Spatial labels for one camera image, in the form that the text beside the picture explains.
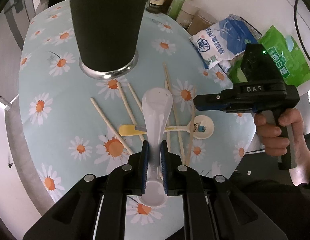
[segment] finger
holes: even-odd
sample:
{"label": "finger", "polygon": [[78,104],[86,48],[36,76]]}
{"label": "finger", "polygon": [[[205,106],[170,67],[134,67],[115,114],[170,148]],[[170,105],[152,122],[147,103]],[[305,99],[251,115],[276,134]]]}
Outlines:
{"label": "finger", "polygon": [[265,147],[265,152],[270,156],[282,156],[286,154],[286,148],[268,148]]}
{"label": "finger", "polygon": [[262,137],[277,137],[282,133],[282,130],[276,125],[266,123],[262,126],[256,126],[257,134]]}
{"label": "finger", "polygon": [[303,135],[304,132],[304,121],[297,109],[287,109],[278,119],[281,126],[292,126],[294,135]]}
{"label": "finger", "polygon": [[286,148],[289,145],[289,139],[283,137],[262,137],[261,142],[268,148]]}
{"label": "finger", "polygon": [[266,117],[262,114],[255,114],[254,123],[257,126],[266,124]]}

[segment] floral tablecloth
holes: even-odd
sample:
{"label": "floral tablecloth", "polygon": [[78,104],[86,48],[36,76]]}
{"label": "floral tablecloth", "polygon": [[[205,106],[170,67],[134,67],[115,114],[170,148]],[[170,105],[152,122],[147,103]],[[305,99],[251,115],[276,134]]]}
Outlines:
{"label": "floral tablecloth", "polygon": [[[190,121],[194,87],[197,94],[219,93],[232,87],[218,65],[204,69],[189,34],[166,15],[145,11],[137,50],[137,65],[117,81],[121,82],[138,124],[145,122],[127,82],[140,99],[145,91],[164,87],[163,62],[168,67],[181,125]],[[79,68],[69,0],[32,20],[22,53],[19,96],[29,151],[54,201],[85,174],[103,176],[127,162],[127,150],[107,128],[90,97],[96,99],[114,127],[131,124],[130,118],[116,80],[95,80]],[[196,112],[199,114],[213,120],[215,131],[208,139],[193,139],[190,166],[202,175],[229,177],[255,133],[253,118],[250,114],[220,111]],[[177,133],[170,134],[171,152],[179,154]],[[189,134],[182,132],[182,137],[187,152]],[[142,142],[137,136],[125,140],[134,152],[141,150]],[[130,196],[126,215],[126,239],[132,240],[165,239],[184,223],[181,197],[169,197],[165,205],[150,208]]]}

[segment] screw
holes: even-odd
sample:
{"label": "screw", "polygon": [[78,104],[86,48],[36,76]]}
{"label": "screw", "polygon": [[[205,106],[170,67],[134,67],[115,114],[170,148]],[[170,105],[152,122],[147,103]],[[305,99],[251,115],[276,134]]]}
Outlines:
{"label": "screw", "polygon": [[219,182],[219,183],[223,183],[223,182],[225,182],[225,177],[222,176],[222,175],[217,175],[217,176],[215,177],[215,180],[216,180],[217,182]]}
{"label": "screw", "polygon": [[130,171],[133,167],[130,164],[125,164],[123,165],[122,169],[124,171]]}
{"label": "screw", "polygon": [[177,169],[178,169],[179,171],[187,171],[187,166],[185,166],[185,165],[179,165],[179,166],[177,167]]}
{"label": "screw", "polygon": [[94,176],[92,174],[87,174],[85,177],[84,177],[84,180],[86,182],[90,182],[94,179]]}

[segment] blue salt package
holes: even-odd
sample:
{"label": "blue salt package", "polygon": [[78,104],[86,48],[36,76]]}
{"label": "blue salt package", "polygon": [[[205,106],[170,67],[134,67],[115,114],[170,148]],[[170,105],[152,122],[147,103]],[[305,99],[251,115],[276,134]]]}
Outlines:
{"label": "blue salt package", "polygon": [[245,51],[246,44],[258,43],[246,24],[237,15],[193,35],[190,40],[210,69],[222,60],[232,60]]}

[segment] glass jar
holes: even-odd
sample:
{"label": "glass jar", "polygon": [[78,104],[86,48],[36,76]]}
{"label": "glass jar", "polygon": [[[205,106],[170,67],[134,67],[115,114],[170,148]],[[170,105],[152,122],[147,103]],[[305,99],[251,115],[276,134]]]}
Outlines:
{"label": "glass jar", "polygon": [[196,12],[199,10],[193,1],[186,0],[181,7],[181,10],[177,16],[176,22],[182,26],[184,29],[187,29],[195,17]]}
{"label": "glass jar", "polygon": [[199,9],[192,23],[188,27],[187,32],[193,36],[196,33],[212,26],[216,22],[217,20],[213,16],[211,16],[207,11]]}

